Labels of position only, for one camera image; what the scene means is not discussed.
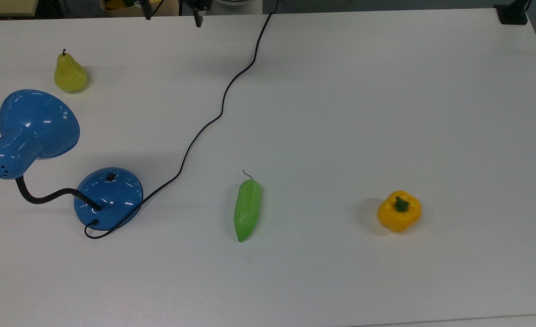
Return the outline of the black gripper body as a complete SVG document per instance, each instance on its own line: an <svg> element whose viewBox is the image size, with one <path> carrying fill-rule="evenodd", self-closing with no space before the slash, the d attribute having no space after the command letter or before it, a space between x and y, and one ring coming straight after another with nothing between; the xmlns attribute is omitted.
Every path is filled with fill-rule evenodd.
<svg viewBox="0 0 536 327"><path fill-rule="evenodd" d="M197 11L197 12L203 12L210 10L212 8L213 1L212 0L179 0L180 6L187 6L191 10Z"/></svg>

